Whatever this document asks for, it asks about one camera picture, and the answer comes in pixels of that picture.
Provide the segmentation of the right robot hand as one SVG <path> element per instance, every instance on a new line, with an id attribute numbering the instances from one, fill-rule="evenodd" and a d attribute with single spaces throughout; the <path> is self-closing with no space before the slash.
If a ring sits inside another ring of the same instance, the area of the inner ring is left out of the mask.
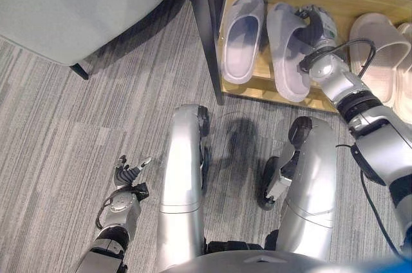
<path id="1" fill-rule="evenodd" d="M 306 5 L 296 13 L 302 19 L 309 19 L 309 24 L 294 32 L 294 36 L 304 44 L 318 50 L 337 45 L 337 27 L 332 16 L 322 7 Z"/>

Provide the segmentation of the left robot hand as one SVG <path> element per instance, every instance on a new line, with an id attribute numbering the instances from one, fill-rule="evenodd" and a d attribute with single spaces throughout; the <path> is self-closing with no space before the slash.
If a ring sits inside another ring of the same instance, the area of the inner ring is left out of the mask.
<path id="1" fill-rule="evenodd" d="M 149 156 L 142 162 L 140 162 L 137 166 L 130 167 L 130 165 L 127 164 L 126 155 L 121 155 L 117 160 L 113 175 L 113 181 L 116 188 L 120 189 L 126 186 L 132 186 L 132 183 L 136 180 L 138 175 L 148 164 L 151 163 L 151 161 L 152 157 Z"/>

